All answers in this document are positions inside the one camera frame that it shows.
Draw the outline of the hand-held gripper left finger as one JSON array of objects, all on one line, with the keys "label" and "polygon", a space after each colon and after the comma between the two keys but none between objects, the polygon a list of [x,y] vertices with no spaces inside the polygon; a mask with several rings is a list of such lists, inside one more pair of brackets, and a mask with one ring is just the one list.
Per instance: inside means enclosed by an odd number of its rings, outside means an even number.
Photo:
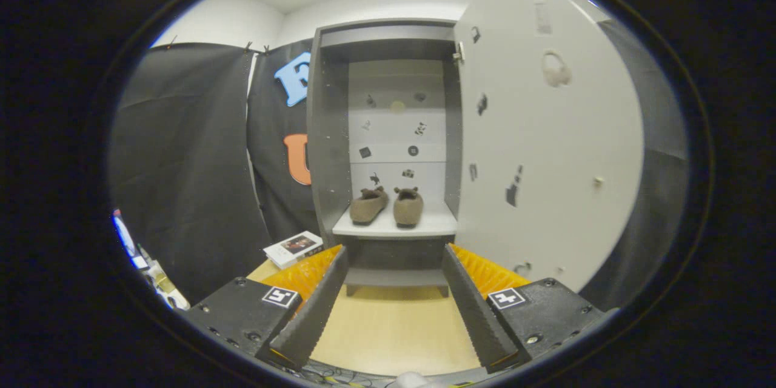
[{"label": "hand-held gripper left finger", "polygon": [[347,249],[331,247],[261,281],[234,278],[182,317],[256,360],[300,370],[321,339],[348,269]]}]

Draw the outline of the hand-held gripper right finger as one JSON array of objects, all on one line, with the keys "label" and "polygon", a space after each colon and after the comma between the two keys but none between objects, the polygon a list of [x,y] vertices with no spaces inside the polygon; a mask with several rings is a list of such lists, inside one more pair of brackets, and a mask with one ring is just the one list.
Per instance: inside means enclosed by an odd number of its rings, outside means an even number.
[{"label": "hand-held gripper right finger", "polygon": [[480,365],[497,372],[554,352],[606,313],[556,278],[529,281],[448,244],[441,268]]}]

